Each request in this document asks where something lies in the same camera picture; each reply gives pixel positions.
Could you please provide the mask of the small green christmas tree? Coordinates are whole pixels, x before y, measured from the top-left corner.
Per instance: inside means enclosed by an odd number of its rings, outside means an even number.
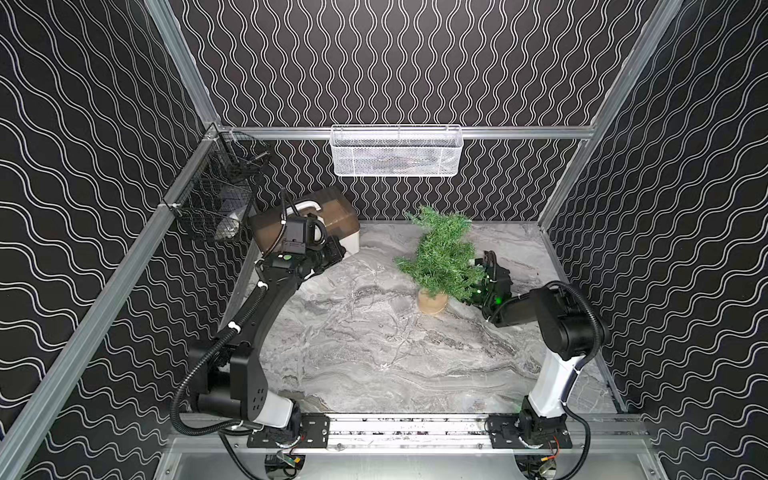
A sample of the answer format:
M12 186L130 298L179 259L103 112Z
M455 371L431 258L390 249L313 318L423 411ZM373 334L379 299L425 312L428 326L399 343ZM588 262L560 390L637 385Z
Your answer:
M441 213L420 206L408 219L424 230L416 252L398 257L398 269L418 285L417 306L428 315L442 312L451 298L465 301L485 278L475 263L475 246L466 239L471 221L460 213Z

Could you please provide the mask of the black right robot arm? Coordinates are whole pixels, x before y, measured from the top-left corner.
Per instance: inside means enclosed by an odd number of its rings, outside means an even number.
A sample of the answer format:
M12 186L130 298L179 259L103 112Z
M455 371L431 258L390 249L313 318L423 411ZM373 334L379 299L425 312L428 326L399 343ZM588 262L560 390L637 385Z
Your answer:
M537 324L547 348L524 408L537 419L564 416L570 392L583 368L602 348L607 327L586 296L570 283L553 280L514 294L510 271L498 263L493 251L485 251L475 264L484 277L468 303L497 328Z

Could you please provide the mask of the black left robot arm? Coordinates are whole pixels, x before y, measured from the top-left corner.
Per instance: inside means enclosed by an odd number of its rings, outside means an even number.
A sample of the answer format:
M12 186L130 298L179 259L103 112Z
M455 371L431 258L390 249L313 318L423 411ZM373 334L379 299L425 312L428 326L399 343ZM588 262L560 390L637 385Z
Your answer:
M210 342L190 351L190 369L174 394L171 418L190 436L262 425L290 430L295 403L270 390L261 351L300 286L343 259L346 249L314 214L289 215L273 247L255 262L256 286Z

